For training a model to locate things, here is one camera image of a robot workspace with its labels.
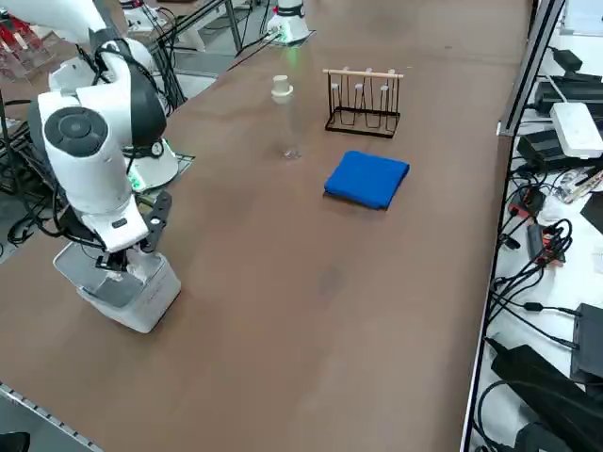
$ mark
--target floor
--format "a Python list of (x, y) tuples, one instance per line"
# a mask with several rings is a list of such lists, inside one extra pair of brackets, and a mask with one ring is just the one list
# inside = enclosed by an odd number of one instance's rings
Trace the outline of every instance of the floor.
[[(247, 31), (245, 31), (248, 11), (246, 8), (236, 8), (235, 10), (239, 34), (241, 39), (244, 36), (245, 44), (257, 40), (260, 36), (259, 30), (266, 12), (266, 3), (254, 6), (247, 23)], [(188, 98), (207, 89), (235, 59), (235, 42), (226, 17), (218, 18), (202, 29), (200, 35), (205, 43), (206, 52), (204, 54), (179, 51), (176, 55), (178, 81)], [(6, 262), (13, 253), (18, 251), (18, 248), (8, 243), (7, 233), (24, 214), (25, 210), (17, 200), (0, 192), (0, 264)]]

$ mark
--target white cap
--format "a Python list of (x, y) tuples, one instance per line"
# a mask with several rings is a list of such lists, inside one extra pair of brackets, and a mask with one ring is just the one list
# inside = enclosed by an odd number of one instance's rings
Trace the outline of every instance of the white cap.
[(272, 99), (277, 104), (286, 104), (293, 97), (293, 87), (286, 75), (275, 75), (272, 77)]

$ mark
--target blue cloth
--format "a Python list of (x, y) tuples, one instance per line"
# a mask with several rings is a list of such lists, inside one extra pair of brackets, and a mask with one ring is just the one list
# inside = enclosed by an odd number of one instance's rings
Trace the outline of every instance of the blue cloth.
[(391, 158), (347, 151), (324, 189), (331, 195), (383, 209), (389, 206), (410, 168)]

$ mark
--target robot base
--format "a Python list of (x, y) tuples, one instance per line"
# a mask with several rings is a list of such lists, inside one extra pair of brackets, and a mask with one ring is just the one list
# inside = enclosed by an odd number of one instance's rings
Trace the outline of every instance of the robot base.
[[(278, 14), (275, 14), (270, 19), (267, 30), (269, 31), (269, 35), (266, 37), (266, 40), (284, 45), (305, 40), (312, 33), (308, 30), (305, 19), (298, 16), (283, 17)], [(281, 36), (274, 39), (275, 33), (280, 33)]]
[[(161, 144), (155, 144), (153, 149), (155, 148), (161, 149), (159, 157), (136, 158), (130, 168), (128, 178), (137, 193), (164, 186), (178, 174), (178, 158), (171, 150), (168, 141), (162, 139)], [(130, 158), (124, 159), (128, 165)]]
[(181, 283), (168, 260), (159, 253), (150, 255), (151, 275), (142, 281), (130, 273), (96, 268), (98, 252), (93, 253), (70, 243), (55, 258), (55, 267), (101, 313), (132, 330), (151, 331), (180, 293)]

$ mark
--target brown table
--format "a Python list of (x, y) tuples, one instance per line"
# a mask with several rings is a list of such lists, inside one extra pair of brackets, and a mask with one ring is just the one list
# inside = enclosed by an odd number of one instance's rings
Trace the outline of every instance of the brown table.
[[(161, 242), (182, 293), (152, 333), (76, 295), (60, 240), (0, 267), (0, 379), (106, 451), (458, 448), (528, 5), (306, 6), (307, 45), (264, 49), (170, 119), (197, 159)], [(320, 70), (343, 66), (407, 73), (393, 140), (323, 130)], [(296, 86), (296, 162), (278, 154), (276, 73)], [(411, 164), (388, 211), (322, 196), (348, 149)]]

